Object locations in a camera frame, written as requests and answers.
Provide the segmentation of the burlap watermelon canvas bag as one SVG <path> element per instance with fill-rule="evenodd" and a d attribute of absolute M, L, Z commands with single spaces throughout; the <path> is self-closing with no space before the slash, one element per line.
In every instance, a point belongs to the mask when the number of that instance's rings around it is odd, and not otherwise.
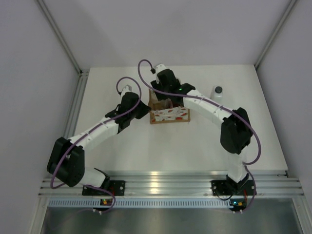
<path fill-rule="evenodd" d="M 174 104 L 169 98 L 158 101 L 156 93 L 149 89 L 150 124 L 190 122 L 190 110 Z"/>

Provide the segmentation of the white bottle grey cap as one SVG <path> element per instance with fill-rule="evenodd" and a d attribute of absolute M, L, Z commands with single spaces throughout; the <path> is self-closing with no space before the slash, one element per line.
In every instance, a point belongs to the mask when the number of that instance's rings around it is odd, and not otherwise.
<path fill-rule="evenodd" d="M 223 99 L 223 88 L 221 86 L 214 86 L 211 91 L 210 99 L 221 104 Z"/>

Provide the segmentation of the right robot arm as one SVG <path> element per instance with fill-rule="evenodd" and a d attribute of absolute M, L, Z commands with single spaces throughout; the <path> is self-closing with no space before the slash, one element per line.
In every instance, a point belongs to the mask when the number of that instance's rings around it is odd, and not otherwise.
<path fill-rule="evenodd" d="M 245 109 L 238 108 L 227 112 L 223 106 L 206 98 L 196 88 L 188 83 L 180 83 L 169 68 L 151 69 L 156 80 L 151 81 L 157 100 L 170 99 L 174 104 L 181 105 L 201 114 L 220 129 L 220 144 L 229 153 L 229 169 L 226 178 L 228 190 L 237 194 L 245 187 L 249 176 L 240 156 L 243 149 L 251 142 L 253 133 L 245 124 L 249 117 Z"/>

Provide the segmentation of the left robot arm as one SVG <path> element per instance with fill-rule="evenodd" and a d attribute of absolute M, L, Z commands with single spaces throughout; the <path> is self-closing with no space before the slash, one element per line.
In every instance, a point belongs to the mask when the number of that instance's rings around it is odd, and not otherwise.
<path fill-rule="evenodd" d="M 100 169 L 87 168 L 86 153 L 129 127 L 133 119 L 141 119 L 150 111 L 151 108 L 139 99 L 138 94 L 126 92 L 121 103 L 95 126 L 71 138 L 56 140 L 47 172 L 69 187 L 87 185 L 100 195 L 108 193 L 110 177 Z"/>

